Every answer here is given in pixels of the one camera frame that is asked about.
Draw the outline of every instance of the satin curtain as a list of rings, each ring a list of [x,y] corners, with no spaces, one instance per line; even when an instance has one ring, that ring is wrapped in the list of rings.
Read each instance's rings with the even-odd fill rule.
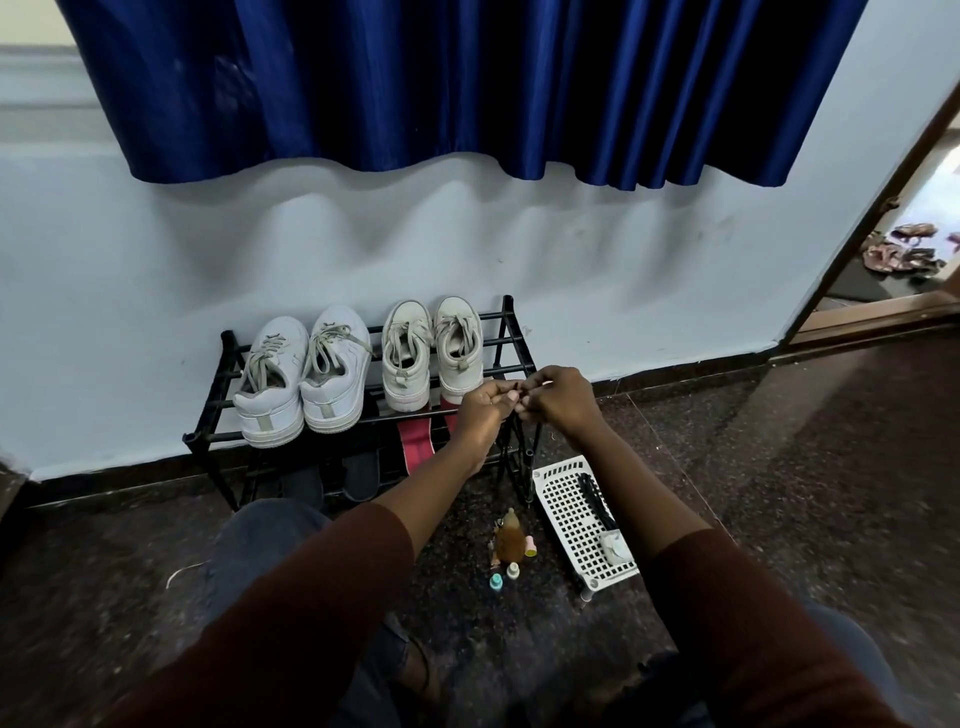
[[[452,152],[786,180],[866,0],[60,0],[133,175]]]

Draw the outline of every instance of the granite floor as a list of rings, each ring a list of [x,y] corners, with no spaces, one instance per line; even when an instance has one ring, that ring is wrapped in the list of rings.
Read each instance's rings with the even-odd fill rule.
[[[612,426],[686,502],[792,591],[876,638],[918,723],[960,724],[960,337],[603,398]],[[538,465],[572,454],[544,432]],[[510,506],[539,554],[487,586]],[[204,561],[229,517],[195,478],[4,521],[0,724],[85,725],[196,638]],[[512,488],[458,496],[397,611],[437,655],[449,725],[548,725],[578,688],[670,645],[629,579],[579,597],[559,547]]]

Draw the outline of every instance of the finger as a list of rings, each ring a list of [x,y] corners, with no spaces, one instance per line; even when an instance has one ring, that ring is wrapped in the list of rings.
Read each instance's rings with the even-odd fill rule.
[[[543,367],[543,369],[527,377],[527,380],[523,382],[523,389],[530,391],[542,386],[545,382],[553,381],[560,375],[562,369],[563,367],[558,367],[556,364]]]
[[[540,415],[540,412],[531,412],[529,409],[524,410],[523,412],[517,413],[517,416],[520,418],[521,422],[525,423],[542,423],[544,422],[543,417]]]
[[[488,379],[474,391],[486,395],[491,400],[497,395],[516,389],[516,379]]]
[[[503,420],[514,411],[514,405],[516,405],[516,401],[519,399],[520,395],[516,392],[516,389],[512,389],[505,394],[497,395],[491,400],[491,403],[500,413],[500,419]]]
[[[553,387],[552,382],[547,382],[541,387],[536,389],[531,389],[529,392],[526,392],[522,398],[520,398],[520,403],[527,409],[540,409],[540,395],[548,391]]]

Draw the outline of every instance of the red insole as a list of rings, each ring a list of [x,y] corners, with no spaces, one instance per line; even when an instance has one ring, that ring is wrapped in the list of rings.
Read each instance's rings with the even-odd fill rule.
[[[453,409],[454,405],[440,397],[440,407]],[[457,426],[457,416],[444,415],[444,419],[446,428],[452,435]],[[403,461],[407,466],[407,474],[412,475],[434,453],[433,441],[430,440],[430,418],[401,421],[396,423],[396,429],[400,433],[400,443],[403,445]]]
[[[450,404],[450,402],[444,399],[443,395],[440,395],[440,407],[442,409],[454,409],[459,406],[459,404]],[[453,430],[457,426],[457,416],[455,414],[444,415],[444,419],[446,420],[446,428],[450,430],[450,437],[453,437]]]

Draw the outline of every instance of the person's right hand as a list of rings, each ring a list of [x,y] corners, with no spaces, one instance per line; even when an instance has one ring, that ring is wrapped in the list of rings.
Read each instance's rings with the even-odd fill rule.
[[[520,394],[514,410],[521,420],[550,423],[577,450],[605,425],[593,387],[573,367],[543,367],[520,385]]]

